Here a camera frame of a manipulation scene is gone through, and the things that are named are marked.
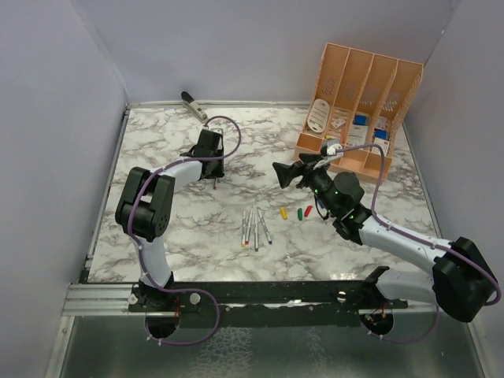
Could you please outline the yellow-end white marker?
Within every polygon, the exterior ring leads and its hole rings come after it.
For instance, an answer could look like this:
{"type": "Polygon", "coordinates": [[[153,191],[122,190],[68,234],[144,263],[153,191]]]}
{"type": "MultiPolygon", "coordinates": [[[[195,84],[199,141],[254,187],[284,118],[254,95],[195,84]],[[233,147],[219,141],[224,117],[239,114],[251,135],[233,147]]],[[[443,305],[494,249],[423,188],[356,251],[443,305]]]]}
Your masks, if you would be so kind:
{"type": "Polygon", "coordinates": [[[246,245],[246,228],[247,228],[247,216],[246,210],[242,212],[242,222],[241,222],[241,247],[246,245]]]}

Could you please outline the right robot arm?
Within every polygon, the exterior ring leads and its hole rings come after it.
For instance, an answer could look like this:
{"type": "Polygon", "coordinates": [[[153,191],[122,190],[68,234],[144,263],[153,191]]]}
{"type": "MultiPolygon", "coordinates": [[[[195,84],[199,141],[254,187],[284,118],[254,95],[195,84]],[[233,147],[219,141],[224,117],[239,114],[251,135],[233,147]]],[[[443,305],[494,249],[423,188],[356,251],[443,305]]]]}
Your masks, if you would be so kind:
{"type": "Polygon", "coordinates": [[[361,289],[363,302],[379,308],[389,299],[413,300],[438,306],[457,321],[469,323],[485,306],[500,301],[502,291],[476,244],[467,238],[438,239],[413,232],[362,205],[364,189],[352,172],[328,175],[328,161],[301,154],[292,165],[273,163],[279,184],[299,178],[316,202],[333,218],[345,240],[383,250],[417,267],[416,272],[386,269],[361,289]]]}

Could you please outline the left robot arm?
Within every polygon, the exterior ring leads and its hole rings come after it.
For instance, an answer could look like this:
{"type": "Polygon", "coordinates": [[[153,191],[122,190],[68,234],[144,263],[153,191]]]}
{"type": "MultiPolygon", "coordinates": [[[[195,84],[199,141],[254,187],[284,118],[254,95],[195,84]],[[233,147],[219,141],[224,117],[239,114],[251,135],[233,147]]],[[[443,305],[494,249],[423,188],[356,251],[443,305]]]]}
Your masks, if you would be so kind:
{"type": "Polygon", "coordinates": [[[224,176],[224,137],[220,129],[204,129],[197,143],[177,160],[159,169],[134,167],[126,179],[115,221],[136,243],[141,277],[150,287],[146,300],[162,311],[173,304],[173,274],[165,257],[164,234],[174,194],[190,183],[224,176]]]}

